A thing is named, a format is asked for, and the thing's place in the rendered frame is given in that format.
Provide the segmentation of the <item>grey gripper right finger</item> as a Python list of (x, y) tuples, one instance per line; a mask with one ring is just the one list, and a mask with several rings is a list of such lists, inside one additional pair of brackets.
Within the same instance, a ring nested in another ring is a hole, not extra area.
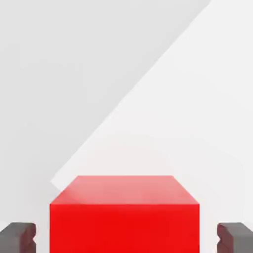
[(217, 253), (253, 253), (253, 231), (243, 223), (219, 223), (217, 235)]

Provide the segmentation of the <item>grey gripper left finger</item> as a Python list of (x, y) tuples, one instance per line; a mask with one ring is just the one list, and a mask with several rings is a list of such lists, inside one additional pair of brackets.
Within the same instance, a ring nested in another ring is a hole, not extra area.
[(12, 222), (0, 232), (0, 253), (37, 253), (36, 225)]

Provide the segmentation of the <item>small red cube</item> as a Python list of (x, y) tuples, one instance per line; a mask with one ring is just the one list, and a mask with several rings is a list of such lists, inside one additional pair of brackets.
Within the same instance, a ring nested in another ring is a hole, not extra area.
[(200, 253), (200, 205), (173, 176), (78, 176), (50, 204), (49, 253)]

